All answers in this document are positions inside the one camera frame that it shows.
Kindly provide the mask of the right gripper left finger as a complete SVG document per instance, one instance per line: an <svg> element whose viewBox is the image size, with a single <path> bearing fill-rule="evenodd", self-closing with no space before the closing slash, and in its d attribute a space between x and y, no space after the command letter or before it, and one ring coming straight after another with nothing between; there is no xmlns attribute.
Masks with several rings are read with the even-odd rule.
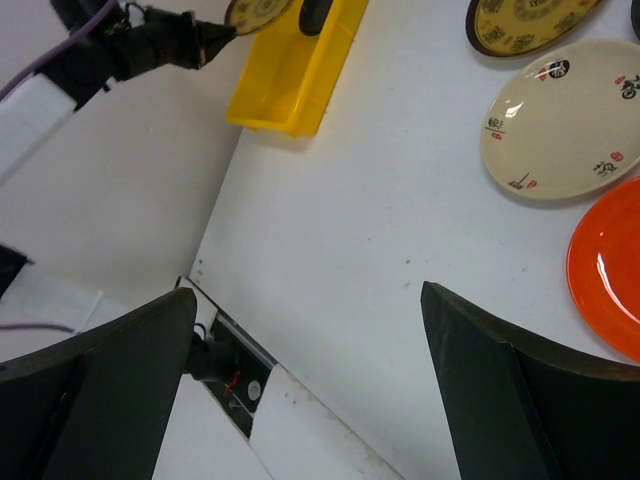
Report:
<svg viewBox="0 0 640 480"><path fill-rule="evenodd" d="M195 318L179 288L2 363L2 478L151 478Z"/></svg>

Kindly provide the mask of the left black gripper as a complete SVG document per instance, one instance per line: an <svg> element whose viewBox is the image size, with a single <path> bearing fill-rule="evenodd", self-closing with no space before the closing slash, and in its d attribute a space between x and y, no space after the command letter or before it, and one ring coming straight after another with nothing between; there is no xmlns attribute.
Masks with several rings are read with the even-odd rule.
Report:
<svg viewBox="0 0 640 480"><path fill-rule="evenodd" d="M144 20L107 40L115 80L131 80L165 65L199 70L236 37L234 27L198 21L192 11L147 7Z"/></svg>

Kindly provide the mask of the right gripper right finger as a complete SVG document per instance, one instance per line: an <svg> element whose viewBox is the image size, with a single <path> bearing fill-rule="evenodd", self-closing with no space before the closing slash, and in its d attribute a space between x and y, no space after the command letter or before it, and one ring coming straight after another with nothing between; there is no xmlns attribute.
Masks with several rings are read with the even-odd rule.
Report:
<svg viewBox="0 0 640 480"><path fill-rule="evenodd" d="M424 283L421 309L462 478L638 478L638 367L556 343L437 283Z"/></svg>

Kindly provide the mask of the black plate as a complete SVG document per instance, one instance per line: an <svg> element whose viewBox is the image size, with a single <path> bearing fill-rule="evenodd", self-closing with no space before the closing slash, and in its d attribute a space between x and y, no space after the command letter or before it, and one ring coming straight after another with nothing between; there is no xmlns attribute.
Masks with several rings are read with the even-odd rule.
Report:
<svg viewBox="0 0 640 480"><path fill-rule="evenodd" d="M300 32L310 37L319 35L331 10L332 3L332 0L304 0L298 19Z"/></svg>

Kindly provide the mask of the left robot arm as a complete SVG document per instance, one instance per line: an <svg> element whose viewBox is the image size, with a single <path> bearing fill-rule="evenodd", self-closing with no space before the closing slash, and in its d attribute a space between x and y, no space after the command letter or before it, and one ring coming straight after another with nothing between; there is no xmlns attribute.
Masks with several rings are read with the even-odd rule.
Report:
<svg viewBox="0 0 640 480"><path fill-rule="evenodd" d="M176 2L5 1L1 241L130 304L195 260L239 131L240 30Z"/></svg>

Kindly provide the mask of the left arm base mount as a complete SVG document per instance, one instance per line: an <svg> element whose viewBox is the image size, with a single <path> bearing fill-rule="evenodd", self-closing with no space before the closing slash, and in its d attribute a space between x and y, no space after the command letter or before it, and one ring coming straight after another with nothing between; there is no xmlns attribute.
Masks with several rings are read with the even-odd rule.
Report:
<svg viewBox="0 0 640 480"><path fill-rule="evenodd" d="M276 364L235 321L219 315L209 327L196 325L184 372L205 385L248 438Z"/></svg>

